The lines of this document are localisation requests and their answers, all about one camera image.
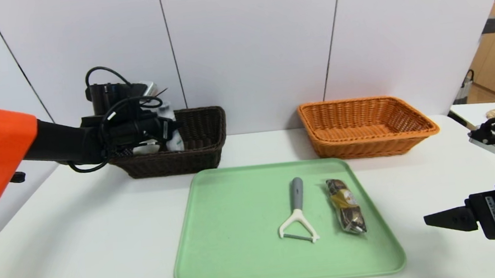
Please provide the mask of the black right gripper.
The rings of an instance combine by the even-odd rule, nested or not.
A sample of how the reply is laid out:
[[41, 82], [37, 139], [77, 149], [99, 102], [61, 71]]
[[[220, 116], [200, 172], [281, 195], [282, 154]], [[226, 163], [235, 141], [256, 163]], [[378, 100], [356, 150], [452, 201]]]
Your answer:
[[471, 194], [466, 206], [458, 206], [424, 217], [424, 223], [457, 231], [476, 231], [478, 223], [488, 240], [495, 240], [495, 188], [490, 192]]

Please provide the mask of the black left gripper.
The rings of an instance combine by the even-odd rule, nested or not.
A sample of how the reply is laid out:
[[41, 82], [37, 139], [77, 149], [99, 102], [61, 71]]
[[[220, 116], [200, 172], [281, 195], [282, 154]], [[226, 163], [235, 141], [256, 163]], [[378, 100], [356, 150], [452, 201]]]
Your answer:
[[139, 129], [145, 140], [154, 139], [163, 142], [171, 140], [173, 131], [180, 129], [183, 125], [183, 121], [173, 121], [157, 116], [140, 120]]

